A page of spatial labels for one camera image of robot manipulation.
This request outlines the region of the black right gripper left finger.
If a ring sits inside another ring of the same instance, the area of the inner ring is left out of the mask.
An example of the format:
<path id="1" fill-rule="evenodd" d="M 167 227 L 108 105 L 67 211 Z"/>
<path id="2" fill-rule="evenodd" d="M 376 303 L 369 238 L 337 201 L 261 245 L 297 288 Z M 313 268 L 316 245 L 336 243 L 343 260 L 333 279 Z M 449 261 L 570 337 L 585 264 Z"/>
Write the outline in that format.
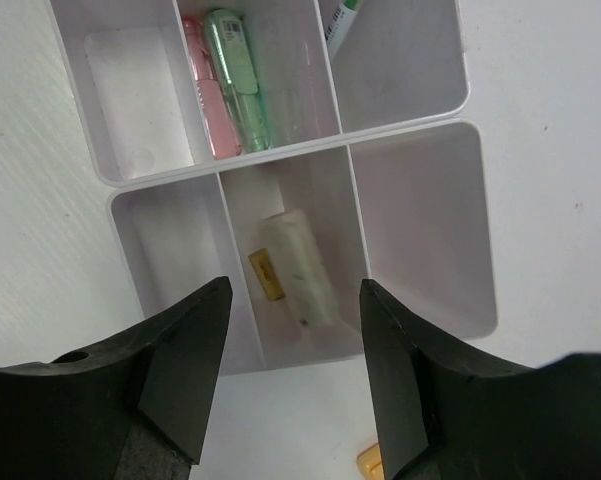
<path id="1" fill-rule="evenodd" d="M 218 277 L 49 363 L 0 368 L 0 479 L 186 479 L 200 461 L 232 307 Z"/>

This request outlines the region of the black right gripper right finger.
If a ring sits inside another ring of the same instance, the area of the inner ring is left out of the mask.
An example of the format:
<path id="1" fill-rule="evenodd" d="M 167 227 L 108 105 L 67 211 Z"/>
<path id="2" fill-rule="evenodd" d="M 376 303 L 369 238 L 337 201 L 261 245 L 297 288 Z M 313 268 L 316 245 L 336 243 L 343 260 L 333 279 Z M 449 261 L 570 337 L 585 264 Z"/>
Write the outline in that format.
<path id="1" fill-rule="evenodd" d="M 379 283 L 360 294 L 389 479 L 601 479 L 601 353 L 540 368 L 479 350 Z"/>

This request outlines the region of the orange pink highlighter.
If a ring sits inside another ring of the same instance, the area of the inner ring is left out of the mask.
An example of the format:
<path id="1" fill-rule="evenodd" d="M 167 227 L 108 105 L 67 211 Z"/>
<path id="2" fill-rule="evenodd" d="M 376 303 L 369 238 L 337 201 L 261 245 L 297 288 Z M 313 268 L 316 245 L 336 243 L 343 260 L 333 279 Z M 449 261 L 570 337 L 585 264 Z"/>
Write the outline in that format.
<path id="1" fill-rule="evenodd" d="M 361 452 L 356 459 L 357 468 L 364 480 L 384 480 L 380 446 L 378 443 Z"/>

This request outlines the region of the grey eraser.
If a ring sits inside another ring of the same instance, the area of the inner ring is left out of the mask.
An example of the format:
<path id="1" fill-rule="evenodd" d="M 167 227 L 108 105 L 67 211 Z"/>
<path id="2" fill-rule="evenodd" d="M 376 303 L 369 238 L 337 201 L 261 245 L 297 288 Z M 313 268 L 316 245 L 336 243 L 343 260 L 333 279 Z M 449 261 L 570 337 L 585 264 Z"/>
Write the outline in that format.
<path id="1" fill-rule="evenodd" d="M 258 232 L 294 319 L 307 329 L 333 326 L 340 319 L 338 303 L 305 212 L 265 218 Z"/>

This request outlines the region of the pink translucent correction tape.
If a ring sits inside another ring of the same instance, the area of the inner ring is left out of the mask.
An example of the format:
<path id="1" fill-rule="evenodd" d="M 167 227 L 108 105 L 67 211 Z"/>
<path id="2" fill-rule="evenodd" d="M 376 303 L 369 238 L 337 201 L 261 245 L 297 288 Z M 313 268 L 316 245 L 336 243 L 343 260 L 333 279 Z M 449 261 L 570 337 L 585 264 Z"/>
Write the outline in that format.
<path id="1" fill-rule="evenodd" d="M 216 160 L 238 156 L 241 143 L 215 74 L 202 22 L 184 16 L 182 26 L 212 156 Z"/>

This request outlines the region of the green translucent correction tape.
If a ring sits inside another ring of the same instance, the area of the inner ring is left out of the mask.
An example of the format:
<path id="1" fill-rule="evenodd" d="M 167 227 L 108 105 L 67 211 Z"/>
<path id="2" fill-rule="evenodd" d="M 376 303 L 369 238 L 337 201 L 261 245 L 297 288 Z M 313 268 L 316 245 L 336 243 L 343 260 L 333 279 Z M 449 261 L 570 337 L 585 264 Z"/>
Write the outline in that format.
<path id="1" fill-rule="evenodd" d="M 244 25 L 228 9 L 215 9 L 203 20 L 221 92 L 245 153 L 267 150 L 270 133 Z"/>

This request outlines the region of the green gel pen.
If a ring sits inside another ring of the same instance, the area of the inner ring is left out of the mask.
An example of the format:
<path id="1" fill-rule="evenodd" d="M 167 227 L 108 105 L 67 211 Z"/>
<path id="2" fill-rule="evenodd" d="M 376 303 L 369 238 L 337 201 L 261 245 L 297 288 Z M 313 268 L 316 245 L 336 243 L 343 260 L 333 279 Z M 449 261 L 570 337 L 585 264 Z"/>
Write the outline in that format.
<path id="1" fill-rule="evenodd" d="M 334 61 L 344 43 L 362 3 L 362 0 L 340 1 L 334 11 L 331 21 L 325 31 L 327 54 L 330 62 Z"/>

